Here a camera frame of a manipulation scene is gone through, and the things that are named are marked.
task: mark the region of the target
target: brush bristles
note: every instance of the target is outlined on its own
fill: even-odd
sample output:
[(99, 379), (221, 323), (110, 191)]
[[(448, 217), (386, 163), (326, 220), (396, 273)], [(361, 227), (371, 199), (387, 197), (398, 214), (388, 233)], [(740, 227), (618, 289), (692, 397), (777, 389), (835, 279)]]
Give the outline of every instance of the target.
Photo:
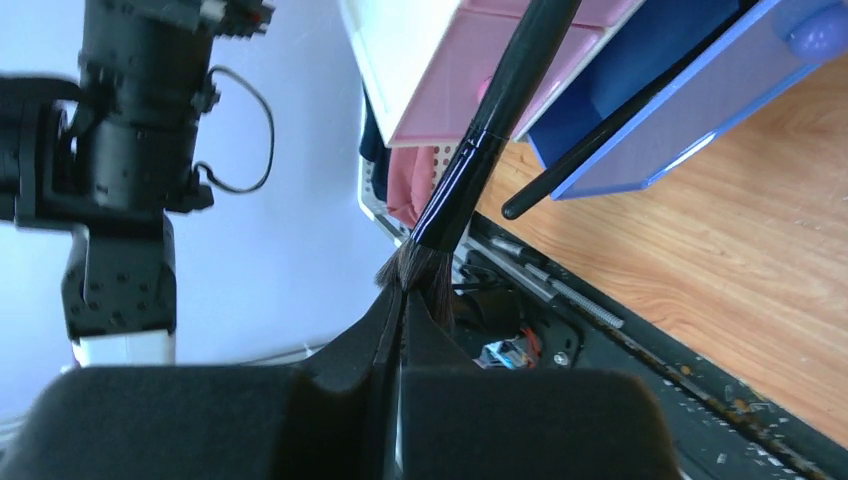
[(454, 326), (451, 308), (452, 260), (452, 254), (407, 240), (377, 273), (377, 285), (385, 288), (397, 282), (405, 292), (419, 289), (433, 321), (451, 331)]

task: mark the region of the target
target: blue drawer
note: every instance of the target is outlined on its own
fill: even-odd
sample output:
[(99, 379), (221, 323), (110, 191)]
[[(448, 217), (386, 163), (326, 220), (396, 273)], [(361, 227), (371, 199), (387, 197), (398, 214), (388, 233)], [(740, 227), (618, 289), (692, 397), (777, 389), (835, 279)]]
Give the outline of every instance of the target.
[[(753, 6), (749, 2), (740, 17), (745, 7), (736, 0), (647, 0), (530, 130), (529, 141), (543, 166), (556, 163), (716, 28), (732, 25), (552, 197), (604, 195), (652, 185), (815, 70), (822, 57), (834, 55), (834, 48), (845, 48), (848, 32), (841, 37), (833, 32), (847, 26), (848, 6), (842, 2), (762, 0)], [(834, 9), (839, 10), (835, 16)], [(822, 12), (829, 15), (823, 27), (816, 23)], [(817, 31), (820, 27), (826, 31)], [(799, 44), (799, 35), (814, 41)], [(822, 44), (822, 38), (830, 44)]]

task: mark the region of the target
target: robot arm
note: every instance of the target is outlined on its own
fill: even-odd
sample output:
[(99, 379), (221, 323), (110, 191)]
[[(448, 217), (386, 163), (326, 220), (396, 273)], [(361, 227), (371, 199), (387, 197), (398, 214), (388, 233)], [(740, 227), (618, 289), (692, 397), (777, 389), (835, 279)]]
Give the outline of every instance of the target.
[[(165, 212), (214, 203), (192, 168), (219, 98), (212, 44), (263, 34), (272, 13), (262, 0), (86, 0), (79, 83), (0, 79), (0, 219), (72, 232), (62, 302), (83, 366), (173, 361)], [(62, 101), (77, 103), (70, 125)]]

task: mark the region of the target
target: blue knob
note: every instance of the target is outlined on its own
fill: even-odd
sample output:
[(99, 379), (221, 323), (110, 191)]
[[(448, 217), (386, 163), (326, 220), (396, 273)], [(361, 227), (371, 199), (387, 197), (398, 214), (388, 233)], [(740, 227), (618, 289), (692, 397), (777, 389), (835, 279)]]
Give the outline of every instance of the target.
[(848, 52), (848, 5), (841, 0), (801, 23), (789, 34), (798, 58), (823, 63)]

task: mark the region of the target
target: wooden table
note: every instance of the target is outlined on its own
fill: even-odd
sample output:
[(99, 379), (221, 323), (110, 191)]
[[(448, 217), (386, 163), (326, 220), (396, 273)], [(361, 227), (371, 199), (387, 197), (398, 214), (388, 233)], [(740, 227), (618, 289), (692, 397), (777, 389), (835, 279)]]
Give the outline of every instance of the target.
[(848, 57), (644, 192), (500, 206), (540, 172), (504, 154), (481, 213), (848, 446)]

